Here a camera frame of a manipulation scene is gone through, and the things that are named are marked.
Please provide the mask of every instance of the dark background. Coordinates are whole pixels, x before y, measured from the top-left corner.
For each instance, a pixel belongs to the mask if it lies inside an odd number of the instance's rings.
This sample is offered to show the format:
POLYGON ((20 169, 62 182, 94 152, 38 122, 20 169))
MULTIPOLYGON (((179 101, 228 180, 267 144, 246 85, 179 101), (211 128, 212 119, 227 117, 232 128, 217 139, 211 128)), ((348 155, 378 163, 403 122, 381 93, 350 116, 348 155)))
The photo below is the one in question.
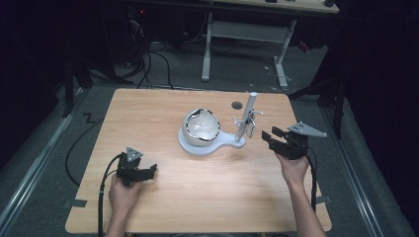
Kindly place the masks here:
MULTIPOLYGON (((304 41, 311 47, 330 46, 313 84, 345 77, 346 97, 358 125, 400 208, 418 234, 419 207, 414 195, 419 191, 415 172, 419 165, 415 149, 419 131, 418 1, 338 4, 347 17, 368 20, 340 25, 339 31, 326 21, 300 20, 292 44, 304 41)), ((87 58, 81 60, 82 67, 100 68, 107 74, 115 73, 114 63, 135 63, 130 54, 128 27, 124 27, 124 8, 114 8, 119 13, 112 20, 107 15, 110 8, 103 9, 105 19, 101 19, 98 9, 89 4, 1 1, 0 167, 56 105, 55 91, 65 79, 65 64, 70 57, 87 58)), ((192 36, 202 23, 191 24, 190 20, 201 19, 203 13, 146 10, 149 36, 179 47, 187 39, 184 32, 192 36)), ((244 18, 263 21, 255 16, 244 18)), ((332 89, 323 88, 318 93, 332 89)))

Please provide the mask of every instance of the wooden table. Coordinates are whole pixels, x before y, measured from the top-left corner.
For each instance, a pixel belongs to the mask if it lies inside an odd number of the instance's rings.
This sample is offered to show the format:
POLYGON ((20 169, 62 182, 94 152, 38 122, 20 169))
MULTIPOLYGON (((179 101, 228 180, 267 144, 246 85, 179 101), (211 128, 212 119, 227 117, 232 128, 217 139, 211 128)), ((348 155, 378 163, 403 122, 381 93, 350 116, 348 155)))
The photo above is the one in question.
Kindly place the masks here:
MULTIPOLYGON (((127 232, 212 233, 279 232, 295 230, 293 208, 281 165, 261 131, 273 125, 287 129, 295 123, 286 95, 258 94, 254 109, 257 131, 246 137, 241 149, 221 147, 209 156, 186 153, 177 134, 188 112, 205 108, 215 113, 221 129, 235 132, 233 116, 243 110, 232 102, 248 100, 248 93, 133 90, 116 91, 76 199, 87 200, 85 207, 71 208, 66 230, 95 233, 98 222, 98 192, 112 158, 130 146, 144 153, 139 168, 158 164, 152 181, 144 183, 137 206, 132 211, 127 232)), ((104 199, 104 229, 111 217, 108 200, 110 179, 104 199)), ((311 175, 305 177, 307 193, 311 175)), ((317 205, 324 229, 331 228, 325 204, 317 205)))

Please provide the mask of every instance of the gray carpet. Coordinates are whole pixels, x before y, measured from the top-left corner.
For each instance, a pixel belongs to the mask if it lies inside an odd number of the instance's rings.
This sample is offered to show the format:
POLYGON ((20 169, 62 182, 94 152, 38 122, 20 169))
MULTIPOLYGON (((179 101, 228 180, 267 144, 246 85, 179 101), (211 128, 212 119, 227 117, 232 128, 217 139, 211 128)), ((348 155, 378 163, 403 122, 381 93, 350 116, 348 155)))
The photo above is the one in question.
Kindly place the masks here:
MULTIPOLYGON (((212 55, 211 79, 209 82, 203 83, 200 80, 202 51, 202 49, 179 51, 170 46, 159 51, 170 63, 170 78, 174 87, 289 94, 309 85, 327 48, 315 49, 308 53, 303 53, 298 48, 289 48, 284 62, 286 74, 289 77, 290 88, 288 90, 279 88, 270 57, 244 56, 236 54, 234 51, 230 53, 215 52, 212 55)), ((152 65, 148 75, 151 83, 149 87, 162 88, 164 86, 167 88, 165 61, 156 54, 151 54, 151 59, 152 65)), ((126 72, 123 67, 117 67, 117 69, 120 73, 126 72)), ((132 88, 137 85, 142 75, 139 73, 130 79, 134 82, 132 88)), ((102 119, 114 91, 119 87, 121 85, 109 81, 95 80, 94 87, 86 92, 85 99, 74 111, 68 128, 59 138, 43 175, 14 222, 8 236, 75 236, 65 231, 65 222, 70 209, 64 204, 75 197, 77 187, 66 175, 64 162, 77 137, 92 126, 92 123, 87 122, 85 114, 91 115, 91 121, 102 119)), ((292 101, 295 116, 297 120, 302 120, 304 123, 330 134, 332 131, 329 130, 327 121, 314 99, 315 96, 307 96, 292 101)), ((62 120, 60 118, 62 111, 62 104, 60 104, 0 173, 1 209, 7 206, 15 188, 19 186, 34 159, 47 144, 54 128, 62 120)), ((414 236, 377 169, 347 103, 344 112, 342 142, 347 148, 354 169, 371 201, 383 236, 414 236)), ((77 181, 82 178, 100 126, 98 124, 87 132, 74 146, 69 156, 69 170, 77 181)), ((369 236, 362 213, 359 211, 348 180, 344 175, 335 141, 331 136, 327 138, 312 137, 309 140, 309 145, 315 151, 318 159, 320 189, 325 196, 331 199, 331 202, 327 204, 327 209, 333 227, 327 235, 369 236)))

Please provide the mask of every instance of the metal bracket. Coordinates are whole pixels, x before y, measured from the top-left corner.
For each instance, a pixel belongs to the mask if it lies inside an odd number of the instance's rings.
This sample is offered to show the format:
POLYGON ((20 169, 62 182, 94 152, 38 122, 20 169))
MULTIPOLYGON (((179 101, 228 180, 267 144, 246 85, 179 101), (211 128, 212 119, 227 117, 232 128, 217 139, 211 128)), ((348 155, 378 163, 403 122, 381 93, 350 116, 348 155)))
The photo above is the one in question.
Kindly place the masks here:
POLYGON ((288 127, 288 130, 293 131, 297 134, 307 135, 307 136, 318 136, 318 137, 327 137, 326 132, 321 132, 305 123, 298 122, 292 126, 288 127))

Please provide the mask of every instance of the white desk leg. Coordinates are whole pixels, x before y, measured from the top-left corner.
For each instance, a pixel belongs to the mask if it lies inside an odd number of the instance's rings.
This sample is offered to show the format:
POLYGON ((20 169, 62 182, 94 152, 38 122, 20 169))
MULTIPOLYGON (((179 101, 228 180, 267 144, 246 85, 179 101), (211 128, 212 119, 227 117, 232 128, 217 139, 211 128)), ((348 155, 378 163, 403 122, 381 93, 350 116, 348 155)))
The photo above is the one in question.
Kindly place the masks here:
POLYGON ((292 20, 287 30, 283 47, 281 48, 281 53, 279 56, 274 57, 275 69, 277 70, 278 80, 280 81, 280 87, 282 89, 288 88, 287 78, 286 78, 286 74, 284 73, 284 68, 283 68, 283 60, 284 60, 284 56, 286 55, 287 48, 290 44, 291 37, 293 36, 293 28, 295 27, 295 24, 296 24, 296 20, 292 20))
POLYGON ((212 34, 212 13, 209 13, 209 22, 207 26, 207 46, 206 53, 204 55, 204 64, 203 64, 203 75, 201 80, 209 81, 210 80, 210 38, 212 34))

